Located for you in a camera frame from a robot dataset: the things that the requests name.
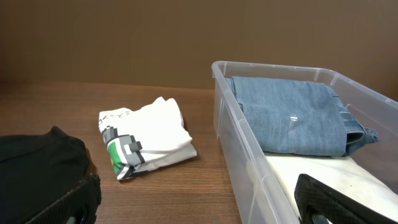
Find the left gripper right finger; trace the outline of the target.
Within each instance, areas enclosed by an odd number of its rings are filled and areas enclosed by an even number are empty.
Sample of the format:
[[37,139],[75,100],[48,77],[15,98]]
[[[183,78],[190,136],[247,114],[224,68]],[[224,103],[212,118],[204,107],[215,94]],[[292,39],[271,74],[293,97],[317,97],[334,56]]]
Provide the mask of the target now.
[[299,175],[294,197],[301,224],[397,224],[307,174]]

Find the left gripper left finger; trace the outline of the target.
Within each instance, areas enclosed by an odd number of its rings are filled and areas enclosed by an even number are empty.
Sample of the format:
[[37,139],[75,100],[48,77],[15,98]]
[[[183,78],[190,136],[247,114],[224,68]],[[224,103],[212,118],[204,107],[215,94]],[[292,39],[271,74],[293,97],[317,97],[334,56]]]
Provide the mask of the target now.
[[90,174],[64,196],[54,201],[27,224],[81,223],[94,224],[96,211],[101,204],[100,177]]

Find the beige cloth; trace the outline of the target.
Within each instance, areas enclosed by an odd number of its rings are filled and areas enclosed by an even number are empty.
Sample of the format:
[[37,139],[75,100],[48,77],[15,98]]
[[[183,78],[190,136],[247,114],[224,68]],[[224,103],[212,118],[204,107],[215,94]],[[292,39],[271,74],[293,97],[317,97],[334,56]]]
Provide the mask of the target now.
[[350,157],[310,157],[265,153],[297,217],[294,192],[300,174],[307,174],[364,206],[397,221],[397,194]]

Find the blue jeans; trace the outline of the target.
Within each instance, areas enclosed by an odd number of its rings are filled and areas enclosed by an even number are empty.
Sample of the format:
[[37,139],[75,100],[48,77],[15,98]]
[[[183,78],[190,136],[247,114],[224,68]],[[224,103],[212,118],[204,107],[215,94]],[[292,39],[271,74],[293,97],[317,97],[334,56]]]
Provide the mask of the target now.
[[379,140],[324,83],[255,77],[226,82],[264,152],[344,157]]

